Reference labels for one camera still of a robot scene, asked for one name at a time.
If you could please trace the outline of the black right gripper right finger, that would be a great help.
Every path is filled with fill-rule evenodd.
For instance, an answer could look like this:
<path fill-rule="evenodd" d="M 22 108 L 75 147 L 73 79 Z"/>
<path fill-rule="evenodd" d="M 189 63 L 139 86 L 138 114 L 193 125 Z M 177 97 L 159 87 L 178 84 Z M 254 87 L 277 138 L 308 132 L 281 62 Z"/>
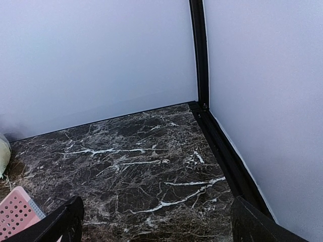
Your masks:
<path fill-rule="evenodd" d="M 305 241 L 236 197 L 231 207 L 233 241 Z"/>

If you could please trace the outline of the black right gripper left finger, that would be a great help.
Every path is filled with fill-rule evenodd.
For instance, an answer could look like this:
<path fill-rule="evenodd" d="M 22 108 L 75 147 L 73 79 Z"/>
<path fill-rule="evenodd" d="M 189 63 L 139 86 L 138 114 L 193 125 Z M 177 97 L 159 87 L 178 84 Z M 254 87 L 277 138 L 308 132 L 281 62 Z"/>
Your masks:
<path fill-rule="evenodd" d="M 74 196 L 36 224 L 9 237 L 7 241 L 81 241 L 84 204 Z"/>

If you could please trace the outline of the light green plastic bag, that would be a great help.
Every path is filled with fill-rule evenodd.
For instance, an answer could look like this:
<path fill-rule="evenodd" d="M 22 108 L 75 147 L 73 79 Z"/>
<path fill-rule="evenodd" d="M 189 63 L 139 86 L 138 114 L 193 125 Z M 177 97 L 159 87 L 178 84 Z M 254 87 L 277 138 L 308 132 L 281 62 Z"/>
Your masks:
<path fill-rule="evenodd" d="M 1 178 L 4 176 L 4 172 L 11 159 L 11 146 L 7 138 L 1 134 L 0 138 L 0 174 Z"/>

